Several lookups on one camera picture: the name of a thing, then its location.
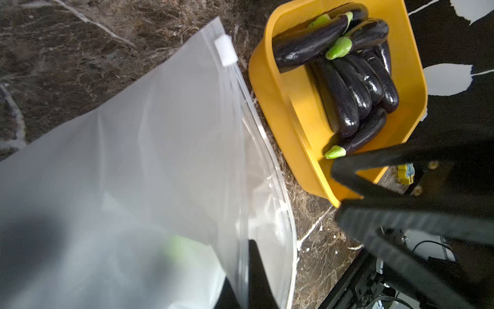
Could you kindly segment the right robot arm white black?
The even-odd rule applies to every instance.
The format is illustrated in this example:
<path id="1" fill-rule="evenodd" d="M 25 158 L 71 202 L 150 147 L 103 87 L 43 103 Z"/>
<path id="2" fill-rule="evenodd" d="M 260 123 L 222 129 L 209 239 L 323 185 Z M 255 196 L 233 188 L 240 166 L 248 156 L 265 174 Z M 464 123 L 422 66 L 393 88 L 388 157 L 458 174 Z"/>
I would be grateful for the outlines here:
<path id="1" fill-rule="evenodd" d="M 449 162 L 449 177 L 432 196 L 406 196 L 373 184 L 361 170 L 416 162 Z M 493 269 L 484 282 L 453 281 L 386 229 L 420 230 L 477 246 L 493 247 L 493 129 L 466 126 L 404 144 L 337 158 L 331 176 L 358 194 L 342 201 L 336 221 L 348 236 L 381 258 L 437 308 L 492 308 Z"/>

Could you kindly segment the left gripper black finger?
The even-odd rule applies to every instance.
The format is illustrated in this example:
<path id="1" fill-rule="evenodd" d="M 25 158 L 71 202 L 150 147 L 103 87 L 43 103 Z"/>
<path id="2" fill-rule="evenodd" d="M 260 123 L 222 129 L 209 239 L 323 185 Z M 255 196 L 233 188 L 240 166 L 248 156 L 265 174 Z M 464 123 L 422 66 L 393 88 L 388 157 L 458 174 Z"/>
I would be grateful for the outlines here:
<path id="1" fill-rule="evenodd" d="M 248 297 L 248 308 L 279 308 L 272 294 L 257 243 L 253 239 L 249 240 Z M 228 279 L 225 279 L 214 307 L 219 308 L 241 308 Z"/>

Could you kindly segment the clear zip-top bag top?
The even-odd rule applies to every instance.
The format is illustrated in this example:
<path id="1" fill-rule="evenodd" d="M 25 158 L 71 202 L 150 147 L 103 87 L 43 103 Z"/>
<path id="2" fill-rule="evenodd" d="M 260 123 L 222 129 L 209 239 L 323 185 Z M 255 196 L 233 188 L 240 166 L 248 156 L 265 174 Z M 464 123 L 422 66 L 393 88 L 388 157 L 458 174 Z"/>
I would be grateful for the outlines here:
<path id="1" fill-rule="evenodd" d="M 65 226 L 2 308 L 248 308 L 249 240 L 291 308 L 297 233 L 279 162 L 220 18 L 98 108 L 1 162 L 1 227 Z"/>

